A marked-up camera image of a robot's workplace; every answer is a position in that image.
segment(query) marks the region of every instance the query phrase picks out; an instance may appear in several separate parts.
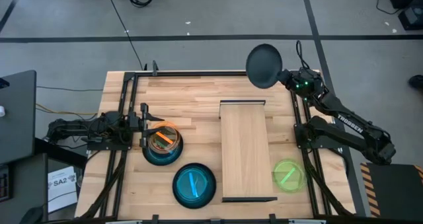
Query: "paper sheet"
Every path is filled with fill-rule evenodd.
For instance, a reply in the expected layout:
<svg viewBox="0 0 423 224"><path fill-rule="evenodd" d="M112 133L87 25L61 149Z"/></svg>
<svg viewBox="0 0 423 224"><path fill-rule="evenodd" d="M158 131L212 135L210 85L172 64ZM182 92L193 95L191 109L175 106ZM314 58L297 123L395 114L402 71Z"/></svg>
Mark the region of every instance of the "paper sheet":
<svg viewBox="0 0 423 224"><path fill-rule="evenodd" d="M73 167L67 167L48 173L49 213L71 204L75 204L78 201L76 181L77 176Z"/></svg>

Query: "black monitor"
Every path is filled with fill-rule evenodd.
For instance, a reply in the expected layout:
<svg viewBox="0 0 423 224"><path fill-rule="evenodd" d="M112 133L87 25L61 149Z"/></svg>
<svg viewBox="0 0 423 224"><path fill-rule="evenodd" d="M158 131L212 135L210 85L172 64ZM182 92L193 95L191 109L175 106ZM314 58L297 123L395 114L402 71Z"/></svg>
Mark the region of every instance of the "black monitor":
<svg viewBox="0 0 423 224"><path fill-rule="evenodd" d="M2 78L0 89L0 165L34 154L36 72L25 71Z"/></svg>

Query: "green bowl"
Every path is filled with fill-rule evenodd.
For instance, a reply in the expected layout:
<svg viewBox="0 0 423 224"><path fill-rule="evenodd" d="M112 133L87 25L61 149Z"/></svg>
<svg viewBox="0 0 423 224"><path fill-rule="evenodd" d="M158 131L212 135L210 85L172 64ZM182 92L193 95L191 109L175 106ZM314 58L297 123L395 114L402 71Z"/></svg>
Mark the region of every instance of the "green bowl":
<svg viewBox="0 0 423 224"><path fill-rule="evenodd" d="M294 193L304 186L305 172L297 162L286 159L275 165L273 179L281 190Z"/></svg>

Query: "black round pad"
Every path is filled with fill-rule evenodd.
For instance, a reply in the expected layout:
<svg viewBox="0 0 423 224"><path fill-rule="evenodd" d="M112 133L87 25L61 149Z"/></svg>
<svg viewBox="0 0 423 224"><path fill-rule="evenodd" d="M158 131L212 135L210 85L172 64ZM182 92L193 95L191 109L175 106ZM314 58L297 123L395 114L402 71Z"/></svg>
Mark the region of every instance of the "black round pad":
<svg viewBox="0 0 423 224"><path fill-rule="evenodd" d="M216 178L207 166L190 163L175 174L172 190L180 205L198 209L213 199L216 193Z"/></svg>
<svg viewBox="0 0 423 224"><path fill-rule="evenodd" d="M260 89L268 89L275 85L281 70L282 58L272 45L257 46L247 58L247 76L250 82Z"/></svg>

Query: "black circular disc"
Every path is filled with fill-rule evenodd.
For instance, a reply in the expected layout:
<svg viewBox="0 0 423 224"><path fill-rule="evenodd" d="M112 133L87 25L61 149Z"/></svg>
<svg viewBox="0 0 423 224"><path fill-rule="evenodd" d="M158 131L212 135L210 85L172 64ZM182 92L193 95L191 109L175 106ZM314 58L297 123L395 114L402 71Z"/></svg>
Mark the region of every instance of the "black circular disc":
<svg viewBox="0 0 423 224"><path fill-rule="evenodd" d="M268 89L275 85L281 70L282 58L272 45L256 46L247 58L247 76L250 82L260 89Z"/></svg>
<svg viewBox="0 0 423 224"><path fill-rule="evenodd" d="M165 154L157 153L148 145L146 148L143 149L143 155L145 159L153 165L169 165L179 158L183 148L184 140L182 136L180 136L179 144L171 152Z"/></svg>
<svg viewBox="0 0 423 224"><path fill-rule="evenodd" d="M216 179L205 165L183 166L173 178L173 195L184 207L197 209L207 205L216 193Z"/></svg>

